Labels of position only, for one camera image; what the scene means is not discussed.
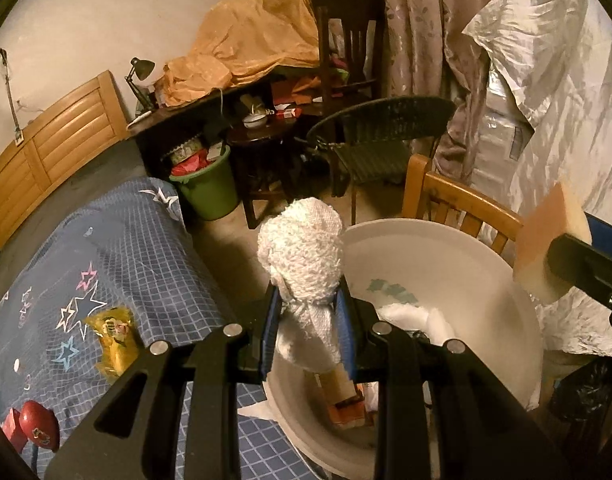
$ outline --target white wall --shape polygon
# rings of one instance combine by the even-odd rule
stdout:
[[[219,0],[19,0],[0,29],[8,52],[20,126],[60,97],[110,70],[131,114],[135,97],[124,81],[137,56],[157,65],[183,56],[206,11]],[[0,153],[14,138],[0,68]]]

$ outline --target chair backrest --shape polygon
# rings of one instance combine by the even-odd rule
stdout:
[[[348,81],[336,88],[344,92],[349,89],[370,88],[371,97],[381,95],[382,57],[384,54],[384,30],[386,24],[385,0],[311,0],[320,37],[320,77],[324,104],[331,99],[330,44],[328,42],[329,20],[339,19],[344,34],[344,56],[348,65]],[[375,22],[372,43],[371,75],[364,74],[366,64],[368,24]]]
[[[430,173],[431,161],[423,155],[410,157],[406,172],[406,188],[401,208],[403,218],[428,217],[433,222],[446,222],[451,209],[466,213],[460,231],[477,237],[484,222],[497,230],[491,249],[500,254],[508,240],[522,227],[522,219],[514,212],[484,194],[436,173]],[[432,215],[430,202],[438,204]]]
[[[307,140],[326,138],[323,133],[332,129],[342,133],[344,142],[349,144],[432,137],[434,154],[455,108],[452,101],[441,97],[385,97],[330,115],[308,132]]]

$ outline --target wooden headboard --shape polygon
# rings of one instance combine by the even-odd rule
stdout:
[[[108,71],[24,128],[24,142],[0,155],[0,247],[53,190],[127,134]]]

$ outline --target checkered blanket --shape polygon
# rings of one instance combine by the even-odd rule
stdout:
[[[126,305],[145,344],[183,345],[223,324],[227,303],[192,247],[174,188],[131,180],[68,216],[0,301],[0,422],[34,399],[52,409],[63,442],[108,389],[86,316]],[[187,387],[177,449],[183,478]],[[264,400],[238,385],[238,404]],[[239,416],[242,478],[314,479],[276,422]],[[32,446],[22,452],[30,463]],[[42,478],[52,452],[41,449]]]

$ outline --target white towel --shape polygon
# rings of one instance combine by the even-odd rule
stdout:
[[[342,228],[331,206],[305,198],[267,220],[257,237],[257,259],[284,302],[276,349],[315,373],[340,361],[332,300],[342,273]]]

